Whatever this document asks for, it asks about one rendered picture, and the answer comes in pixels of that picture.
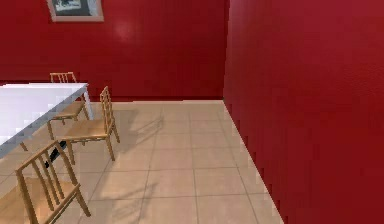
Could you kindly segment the wooden slat-back chair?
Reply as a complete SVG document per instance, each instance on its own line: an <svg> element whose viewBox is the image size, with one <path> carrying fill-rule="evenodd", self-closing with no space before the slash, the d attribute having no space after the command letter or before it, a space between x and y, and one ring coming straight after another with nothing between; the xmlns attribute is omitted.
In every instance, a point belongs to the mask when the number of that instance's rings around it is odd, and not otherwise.
<svg viewBox="0 0 384 224"><path fill-rule="evenodd" d="M50 158L54 150L67 170L68 181L59 177ZM74 201L91 216L72 162L57 140L21 163L15 176L17 185L0 198L0 224L54 224Z"/></svg>
<svg viewBox="0 0 384 224"><path fill-rule="evenodd" d="M73 72L51 72L50 80L52 83L76 83L76 76ZM78 97L73 103L66 106L60 113L53 117L53 120L59 120L65 124L66 119L78 120L80 112L83 111L86 119L89 119L89 114L85 106L85 98L83 95Z"/></svg>
<svg viewBox="0 0 384 224"><path fill-rule="evenodd" d="M115 123L111 96L107 86L105 86L100 93L100 102L102 109L101 119L75 121L64 135L59 136L60 141L66 142L72 165L75 164L72 145L74 143L86 143L89 141L104 140L106 142L111 160L115 160L111 143L111 135L115 135L117 142L120 142L120 138Z"/></svg>

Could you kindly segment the white dining table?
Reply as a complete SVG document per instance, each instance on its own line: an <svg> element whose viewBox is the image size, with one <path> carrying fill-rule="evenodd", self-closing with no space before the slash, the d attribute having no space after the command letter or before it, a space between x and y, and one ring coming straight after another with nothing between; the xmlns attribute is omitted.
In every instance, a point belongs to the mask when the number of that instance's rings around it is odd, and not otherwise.
<svg viewBox="0 0 384 224"><path fill-rule="evenodd" d="M91 120L87 83L28 83L0 86L0 159L81 95Z"/></svg>

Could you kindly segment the white framed wall picture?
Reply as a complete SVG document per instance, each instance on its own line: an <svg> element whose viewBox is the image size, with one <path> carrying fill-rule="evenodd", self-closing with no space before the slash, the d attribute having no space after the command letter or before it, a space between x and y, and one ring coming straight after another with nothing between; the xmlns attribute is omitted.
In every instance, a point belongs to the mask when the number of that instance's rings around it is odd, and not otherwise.
<svg viewBox="0 0 384 224"><path fill-rule="evenodd" d="M46 0L53 22L103 22L101 0Z"/></svg>

